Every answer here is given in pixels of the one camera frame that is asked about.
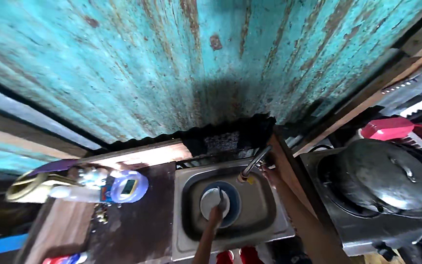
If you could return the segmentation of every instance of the person's hand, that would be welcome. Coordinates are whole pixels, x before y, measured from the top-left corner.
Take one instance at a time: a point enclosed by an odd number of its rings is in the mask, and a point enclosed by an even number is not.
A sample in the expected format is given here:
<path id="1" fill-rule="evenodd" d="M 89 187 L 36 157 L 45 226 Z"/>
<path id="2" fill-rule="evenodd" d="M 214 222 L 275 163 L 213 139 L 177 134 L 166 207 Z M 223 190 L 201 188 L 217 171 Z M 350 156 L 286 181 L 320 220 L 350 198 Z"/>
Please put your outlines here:
<path id="1" fill-rule="evenodd" d="M 263 176 L 270 181 L 270 184 L 276 188 L 276 186 L 283 182 L 283 179 L 281 178 L 281 174 L 278 171 L 278 168 L 270 170 L 266 165 L 262 166 L 263 169 Z"/>
<path id="2" fill-rule="evenodd" d="M 209 224 L 212 225 L 213 229 L 217 229 L 222 222 L 222 211 L 217 207 L 213 207 L 210 212 Z"/>

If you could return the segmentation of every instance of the gas stove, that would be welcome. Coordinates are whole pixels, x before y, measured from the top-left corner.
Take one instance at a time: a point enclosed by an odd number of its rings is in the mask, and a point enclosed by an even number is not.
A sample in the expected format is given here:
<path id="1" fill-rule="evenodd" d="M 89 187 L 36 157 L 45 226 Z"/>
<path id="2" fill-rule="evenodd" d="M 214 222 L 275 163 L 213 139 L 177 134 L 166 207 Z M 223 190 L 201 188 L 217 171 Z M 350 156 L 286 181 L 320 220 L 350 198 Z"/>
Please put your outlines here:
<path id="1" fill-rule="evenodd" d="M 422 220 L 380 214 L 351 202 L 331 183 L 332 155 L 344 148 L 299 155 L 329 219 L 318 216 L 324 225 L 334 226 L 348 256 L 379 251 L 385 246 L 398 249 L 422 239 Z"/>

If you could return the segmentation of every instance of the cooking pot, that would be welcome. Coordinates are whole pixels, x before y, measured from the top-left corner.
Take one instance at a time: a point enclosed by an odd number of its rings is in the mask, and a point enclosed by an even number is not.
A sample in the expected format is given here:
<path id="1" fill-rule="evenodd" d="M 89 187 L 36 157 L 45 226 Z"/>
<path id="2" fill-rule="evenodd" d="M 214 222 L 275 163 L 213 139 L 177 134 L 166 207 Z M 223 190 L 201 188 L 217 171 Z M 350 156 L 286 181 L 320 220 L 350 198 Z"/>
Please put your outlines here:
<path id="1" fill-rule="evenodd" d="M 422 164 L 394 143 L 361 139 L 336 156 L 332 181 L 361 207 L 422 218 Z"/>

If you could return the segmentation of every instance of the water tap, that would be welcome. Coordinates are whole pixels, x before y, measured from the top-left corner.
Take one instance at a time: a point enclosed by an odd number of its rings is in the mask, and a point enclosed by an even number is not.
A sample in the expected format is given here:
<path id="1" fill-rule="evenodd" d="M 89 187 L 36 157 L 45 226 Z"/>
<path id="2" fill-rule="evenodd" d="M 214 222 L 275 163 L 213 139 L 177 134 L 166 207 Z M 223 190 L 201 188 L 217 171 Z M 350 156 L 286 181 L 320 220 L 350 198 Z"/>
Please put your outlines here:
<path id="1" fill-rule="evenodd" d="M 271 145 L 266 146 L 262 151 L 260 151 L 252 161 L 250 161 L 249 165 L 238 175 L 237 182 L 244 183 L 249 178 L 250 171 L 255 167 L 260 167 L 264 161 L 263 157 L 272 149 Z"/>

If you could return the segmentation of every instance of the stainless steel sink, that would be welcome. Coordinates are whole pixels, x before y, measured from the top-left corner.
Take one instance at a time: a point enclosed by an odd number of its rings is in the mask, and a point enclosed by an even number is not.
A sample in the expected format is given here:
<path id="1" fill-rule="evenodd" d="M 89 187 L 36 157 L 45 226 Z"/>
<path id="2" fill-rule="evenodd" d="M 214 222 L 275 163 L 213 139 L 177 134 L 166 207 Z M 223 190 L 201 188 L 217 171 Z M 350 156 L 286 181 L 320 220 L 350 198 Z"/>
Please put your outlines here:
<path id="1" fill-rule="evenodd" d="M 242 211 L 232 225 L 218 230 L 212 246 L 213 252 L 294 236 L 276 191 L 257 168 L 250 172 L 255 179 L 253 184 L 236 182 L 238 174 L 251 160 L 241 159 L 175 172 L 174 261 L 195 255 L 207 223 L 200 212 L 201 194 L 208 184 L 218 180 L 236 187 L 241 196 Z"/>

